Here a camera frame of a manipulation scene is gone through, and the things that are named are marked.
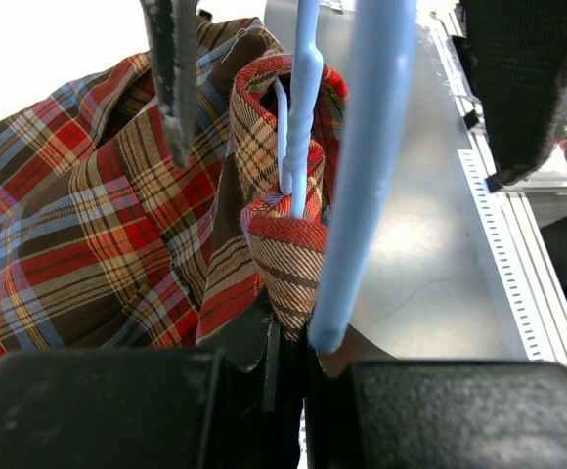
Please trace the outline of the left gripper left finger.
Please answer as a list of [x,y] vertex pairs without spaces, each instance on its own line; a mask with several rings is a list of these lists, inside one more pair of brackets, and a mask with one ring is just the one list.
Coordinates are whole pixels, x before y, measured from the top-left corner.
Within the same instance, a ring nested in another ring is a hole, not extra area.
[[247,312],[191,349],[0,360],[0,468],[263,468],[280,327]]

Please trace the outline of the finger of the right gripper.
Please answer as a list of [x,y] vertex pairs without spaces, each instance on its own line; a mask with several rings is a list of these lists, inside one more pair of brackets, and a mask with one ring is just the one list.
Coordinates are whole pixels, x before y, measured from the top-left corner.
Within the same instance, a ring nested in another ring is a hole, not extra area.
[[141,0],[164,138],[174,165],[190,161],[196,115],[196,2]]
[[567,122],[567,1],[464,1],[463,53],[496,171],[491,192],[540,169]]

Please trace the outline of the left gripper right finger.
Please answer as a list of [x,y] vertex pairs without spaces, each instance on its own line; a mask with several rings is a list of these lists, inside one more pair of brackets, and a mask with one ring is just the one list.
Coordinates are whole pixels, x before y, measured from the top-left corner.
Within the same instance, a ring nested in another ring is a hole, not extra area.
[[567,468],[567,367],[307,350],[313,468]]

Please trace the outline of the blue wire hanger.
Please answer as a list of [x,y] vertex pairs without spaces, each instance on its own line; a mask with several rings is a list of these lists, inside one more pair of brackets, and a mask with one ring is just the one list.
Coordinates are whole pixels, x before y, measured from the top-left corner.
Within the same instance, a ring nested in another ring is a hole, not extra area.
[[[289,88],[278,100],[278,169],[290,214],[306,202],[309,142],[324,70],[320,4],[297,4]],[[342,344],[399,156],[414,70],[416,3],[361,1],[353,21],[350,97],[338,156],[335,207],[308,341],[320,353]]]

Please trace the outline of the red brown plaid shirt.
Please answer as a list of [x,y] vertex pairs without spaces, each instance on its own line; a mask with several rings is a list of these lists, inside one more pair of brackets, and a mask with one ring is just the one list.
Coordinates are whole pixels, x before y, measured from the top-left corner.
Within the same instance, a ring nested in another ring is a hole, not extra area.
[[301,218],[278,186],[292,58],[259,19],[199,20],[190,166],[171,161],[139,53],[0,121],[0,358],[189,347],[266,290],[283,334],[314,309],[347,85],[323,72]]

